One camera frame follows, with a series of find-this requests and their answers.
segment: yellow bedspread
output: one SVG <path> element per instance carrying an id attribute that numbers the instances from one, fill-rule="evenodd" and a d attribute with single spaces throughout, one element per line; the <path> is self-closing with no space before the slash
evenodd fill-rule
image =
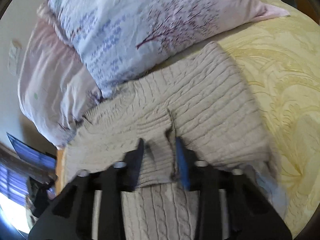
<path id="1" fill-rule="evenodd" d="M 274 136 L 290 199 L 285 222 L 296 236 L 320 201 L 320 27 L 280 0 L 261 1 L 291 16 L 241 26 L 219 44 L 243 70 Z"/>

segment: laptop screen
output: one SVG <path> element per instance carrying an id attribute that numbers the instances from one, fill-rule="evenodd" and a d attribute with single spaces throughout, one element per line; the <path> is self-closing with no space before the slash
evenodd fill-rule
<path id="1" fill-rule="evenodd" d="M 55 170 L 55 158 L 52 158 L 46 154 L 43 154 L 29 147 L 28 145 L 24 144 L 23 142 L 21 142 L 20 140 L 8 133 L 7 135 L 20 159 L 43 170 Z"/>

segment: beige quilted blanket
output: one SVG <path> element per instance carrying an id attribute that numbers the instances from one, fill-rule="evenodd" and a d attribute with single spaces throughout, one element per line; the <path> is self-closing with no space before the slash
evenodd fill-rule
<path id="1" fill-rule="evenodd" d="M 188 148 L 212 164 L 268 162 L 275 167 L 254 98 L 235 62 L 213 42 L 124 84 L 113 100 L 91 110 L 85 119 L 66 149 L 67 180 L 79 169 L 105 169 L 133 150 L 139 137 L 154 143 L 156 164 L 144 159 L 140 182 L 146 186 L 158 178 L 161 184 L 123 194 L 127 239 L 194 237 L 197 193 L 166 183 L 176 172 L 175 158 L 173 142 L 163 145 L 162 138 L 173 127 Z M 157 146 L 164 147 L 162 153 Z"/>

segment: light switch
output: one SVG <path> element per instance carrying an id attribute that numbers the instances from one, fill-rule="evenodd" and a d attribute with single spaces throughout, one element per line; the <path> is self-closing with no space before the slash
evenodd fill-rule
<path id="1" fill-rule="evenodd" d="M 12 40 L 9 49 L 8 70 L 16 76 L 18 74 L 18 63 L 21 53 L 21 45 L 18 41 Z"/>

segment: pillow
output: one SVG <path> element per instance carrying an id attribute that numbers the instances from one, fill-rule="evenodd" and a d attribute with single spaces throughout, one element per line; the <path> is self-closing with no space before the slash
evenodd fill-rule
<path id="1" fill-rule="evenodd" d="M 78 54 L 38 18 L 18 81 L 23 114 L 57 148 L 65 147 L 82 123 L 82 115 L 101 99 Z"/>
<path id="2" fill-rule="evenodd" d="M 49 0 L 48 5 L 103 97 L 194 43 L 258 16 L 281 15 L 267 13 L 258 0 Z"/>

